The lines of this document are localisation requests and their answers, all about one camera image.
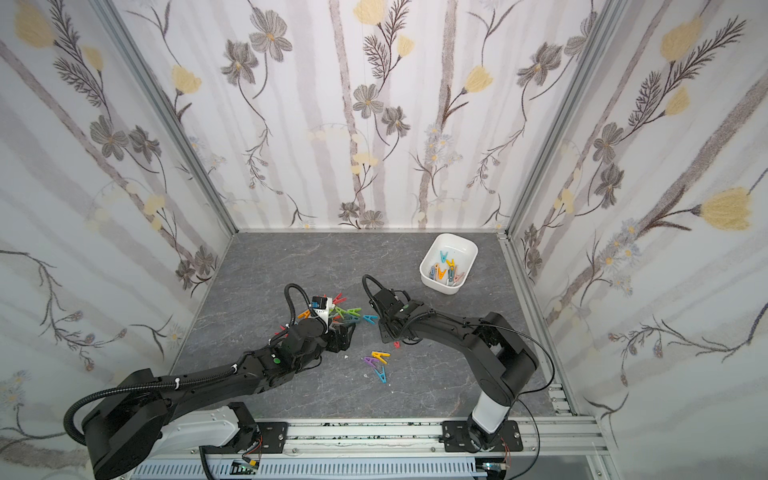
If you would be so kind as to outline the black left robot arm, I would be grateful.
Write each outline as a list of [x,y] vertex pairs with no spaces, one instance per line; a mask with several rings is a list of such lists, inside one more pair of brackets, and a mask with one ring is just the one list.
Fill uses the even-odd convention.
[[95,478],[117,478],[149,458],[173,421],[286,384],[312,369],[325,352],[348,350],[355,329],[354,324],[326,327],[304,319],[231,364],[178,376],[137,370],[118,386],[75,401],[64,414],[63,428],[87,447]]

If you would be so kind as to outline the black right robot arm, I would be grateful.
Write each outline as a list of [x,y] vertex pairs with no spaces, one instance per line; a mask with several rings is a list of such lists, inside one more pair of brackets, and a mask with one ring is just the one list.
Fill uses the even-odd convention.
[[407,304],[394,300],[375,310],[383,342],[430,340],[464,356],[481,389],[469,428],[477,436],[497,436],[540,366],[523,335],[495,312],[484,318],[460,317],[415,300]]

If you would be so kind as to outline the white plastic storage box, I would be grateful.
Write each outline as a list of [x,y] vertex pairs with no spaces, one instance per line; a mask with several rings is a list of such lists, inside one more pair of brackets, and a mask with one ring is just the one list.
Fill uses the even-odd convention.
[[478,252],[476,243],[467,238],[439,234],[420,263],[422,284],[444,295],[455,295],[465,284]]

